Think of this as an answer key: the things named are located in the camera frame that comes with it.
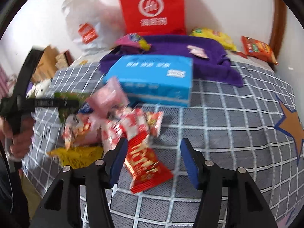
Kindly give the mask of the person's left hand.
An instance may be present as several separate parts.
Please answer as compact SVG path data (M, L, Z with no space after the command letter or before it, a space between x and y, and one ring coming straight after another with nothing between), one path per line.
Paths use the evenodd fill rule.
M35 120L29 116L22 120L22 132L13 135L10 124L1 117L1 143L5 144L5 139L12 139L10 153L13 157L21 160L29 152L32 144L31 137L33 136L33 126Z

